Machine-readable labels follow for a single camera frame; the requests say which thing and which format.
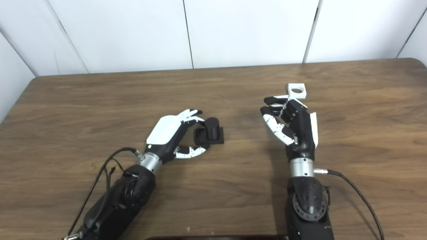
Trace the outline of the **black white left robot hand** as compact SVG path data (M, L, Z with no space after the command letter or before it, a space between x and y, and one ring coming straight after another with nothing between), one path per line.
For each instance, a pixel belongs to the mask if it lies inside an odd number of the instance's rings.
M145 142L145 152L158 156L162 164L174 159L193 158L206 152L210 148L209 143L193 147L179 145L191 126L205 126L199 114L202 114L201 110L186 109L178 115L160 118Z

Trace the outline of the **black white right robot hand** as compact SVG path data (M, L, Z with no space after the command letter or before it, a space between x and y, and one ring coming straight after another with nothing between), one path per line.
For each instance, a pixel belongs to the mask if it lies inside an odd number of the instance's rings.
M273 134L286 146L288 161L303 158L314 161L318 145L316 113L288 95L264 98L261 115Z

